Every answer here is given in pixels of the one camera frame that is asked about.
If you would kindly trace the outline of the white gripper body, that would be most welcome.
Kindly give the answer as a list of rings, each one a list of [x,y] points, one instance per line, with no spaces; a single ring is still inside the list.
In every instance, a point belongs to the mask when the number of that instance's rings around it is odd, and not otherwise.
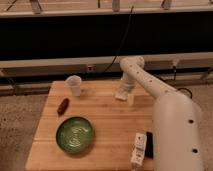
[[[135,80],[126,73],[121,77],[121,84],[118,89],[119,93],[130,93],[135,87]]]

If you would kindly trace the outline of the translucent yellowish gripper finger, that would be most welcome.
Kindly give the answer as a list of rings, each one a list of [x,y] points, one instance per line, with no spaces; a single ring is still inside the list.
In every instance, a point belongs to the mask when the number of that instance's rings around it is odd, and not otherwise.
[[[134,105],[134,94],[133,93],[128,94],[127,103],[130,107]]]

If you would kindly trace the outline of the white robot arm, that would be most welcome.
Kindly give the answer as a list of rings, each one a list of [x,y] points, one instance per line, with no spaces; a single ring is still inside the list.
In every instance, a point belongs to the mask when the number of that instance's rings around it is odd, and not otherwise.
[[[118,92],[138,82],[152,97],[154,171],[204,171],[198,132],[201,109],[191,98],[144,70],[142,56],[120,60]]]

